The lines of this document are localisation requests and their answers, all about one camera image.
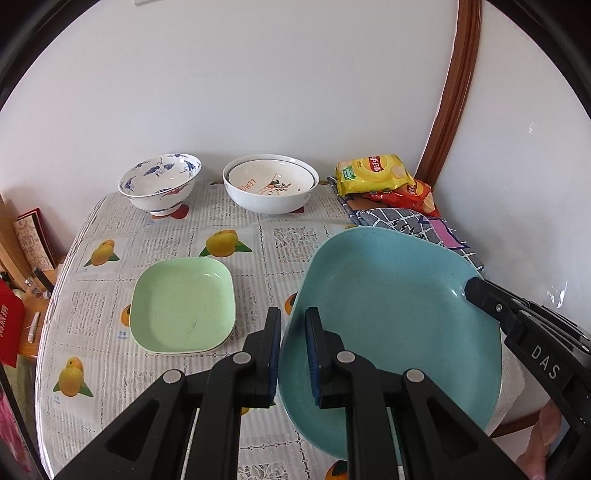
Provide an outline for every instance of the pen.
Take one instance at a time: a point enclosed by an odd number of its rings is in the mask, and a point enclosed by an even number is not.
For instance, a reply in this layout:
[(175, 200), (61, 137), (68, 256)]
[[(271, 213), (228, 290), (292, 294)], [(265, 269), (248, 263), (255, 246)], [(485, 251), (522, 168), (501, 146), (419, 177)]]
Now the pen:
[(35, 338), (35, 331), (37, 330), (37, 322), (39, 321), (40, 314), (41, 312), (35, 312), (35, 315), (33, 315), (33, 321), (31, 322), (29, 335), (27, 337), (27, 342), (29, 343), (33, 343), (33, 339)]

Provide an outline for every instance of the red bag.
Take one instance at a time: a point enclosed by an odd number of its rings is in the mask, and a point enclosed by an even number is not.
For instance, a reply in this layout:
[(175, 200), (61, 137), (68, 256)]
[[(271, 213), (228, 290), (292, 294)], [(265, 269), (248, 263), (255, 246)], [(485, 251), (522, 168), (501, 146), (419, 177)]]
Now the red bag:
[(25, 305), (22, 300), (0, 281), (0, 361), (4, 365), (17, 366), (24, 317)]
[(391, 192), (365, 193), (363, 198), (381, 202), (394, 208), (406, 208), (415, 212), (439, 218), (439, 210), (435, 206), (431, 186), (421, 180), (415, 180), (415, 185), (402, 185)]

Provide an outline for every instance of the lace tablecloth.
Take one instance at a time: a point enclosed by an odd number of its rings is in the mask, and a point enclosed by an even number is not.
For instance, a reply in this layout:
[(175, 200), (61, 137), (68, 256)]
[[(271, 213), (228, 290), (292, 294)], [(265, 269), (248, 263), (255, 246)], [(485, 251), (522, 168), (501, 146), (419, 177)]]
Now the lace tablecloth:
[[(192, 374), (241, 350), (246, 335), (263, 327), (270, 306), (281, 307), (285, 326), (286, 300), (297, 291), (311, 256), (349, 224), (327, 185), (315, 189), (301, 214), (248, 212), (223, 185), (209, 183), (196, 184), (185, 204), (185, 218), (154, 220), (113, 194), (95, 207), (74, 241), (47, 313), (35, 387), (41, 457), (52, 477), (166, 370)], [(252, 250), (218, 258), (232, 273), (236, 297), (229, 339), (192, 355), (157, 355), (140, 347), (125, 325), (138, 277), (160, 260), (204, 253), (207, 238), (224, 229), (235, 230), (244, 250)], [(101, 244), (112, 244), (112, 254), (93, 265)], [(66, 368), (75, 375), (60, 381)], [(80, 388), (77, 369), (83, 372)], [(336, 459), (304, 440), (278, 395), (275, 402), (242, 418), (238, 478), (324, 478)]]

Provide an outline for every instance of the book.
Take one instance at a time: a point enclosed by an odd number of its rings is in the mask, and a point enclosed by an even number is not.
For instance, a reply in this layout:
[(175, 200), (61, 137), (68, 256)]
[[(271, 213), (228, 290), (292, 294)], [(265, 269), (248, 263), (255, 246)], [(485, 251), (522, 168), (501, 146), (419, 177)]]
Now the book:
[(31, 268), (47, 271), (56, 267), (55, 257), (43, 230), (39, 208), (20, 215), (14, 222), (14, 231)]

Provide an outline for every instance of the teal plate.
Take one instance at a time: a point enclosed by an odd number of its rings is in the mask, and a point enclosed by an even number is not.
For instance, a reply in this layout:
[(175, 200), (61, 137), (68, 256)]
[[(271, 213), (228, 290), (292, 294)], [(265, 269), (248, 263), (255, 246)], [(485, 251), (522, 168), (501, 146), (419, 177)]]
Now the teal plate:
[(213, 258), (164, 260), (135, 284), (129, 329), (151, 352), (210, 350), (228, 338), (235, 322), (232, 276)]
[(295, 299), (279, 360), (279, 389), (296, 428), (347, 458), (344, 409), (314, 404), (304, 312), (318, 307), (326, 330), (377, 368), (423, 370), (478, 426), (501, 387), (501, 337), (492, 317), (463, 294), (476, 269), (457, 253), (376, 227), (345, 230), (314, 256)]

